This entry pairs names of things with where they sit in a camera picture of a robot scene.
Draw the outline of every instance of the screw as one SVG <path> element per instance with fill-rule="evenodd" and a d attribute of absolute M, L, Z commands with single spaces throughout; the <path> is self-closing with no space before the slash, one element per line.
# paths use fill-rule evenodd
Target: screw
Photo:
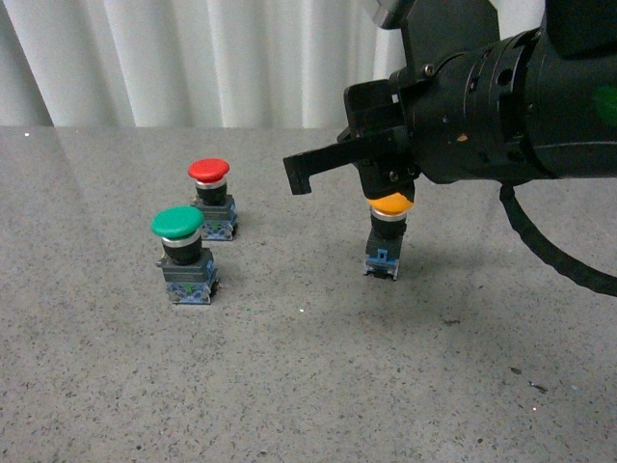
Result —
<path fill-rule="evenodd" d="M 426 77 L 433 77 L 435 75 L 435 67 L 433 65 L 424 65 L 423 70 Z"/>

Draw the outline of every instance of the white curtain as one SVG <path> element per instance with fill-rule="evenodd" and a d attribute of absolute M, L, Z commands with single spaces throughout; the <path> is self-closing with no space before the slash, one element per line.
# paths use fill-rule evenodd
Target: white curtain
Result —
<path fill-rule="evenodd" d="M 494 0 L 503 37 L 543 0 Z M 404 66 L 360 0 L 0 0 L 0 125 L 341 127 Z"/>

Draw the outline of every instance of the gray speckled table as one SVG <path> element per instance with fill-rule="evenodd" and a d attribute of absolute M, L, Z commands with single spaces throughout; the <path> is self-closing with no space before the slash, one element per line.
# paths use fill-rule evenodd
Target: gray speckled table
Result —
<path fill-rule="evenodd" d="M 292 197 L 281 163 L 335 134 L 0 129 L 0 459 L 617 461 L 617 302 L 537 260 L 492 182 L 419 181 L 399 280 L 364 277 L 354 169 Z M 177 307 L 149 223 L 206 156 L 231 165 L 240 231 L 211 245 L 213 305 Z M 612 271 L 616 196 L 520 188 Z"/>

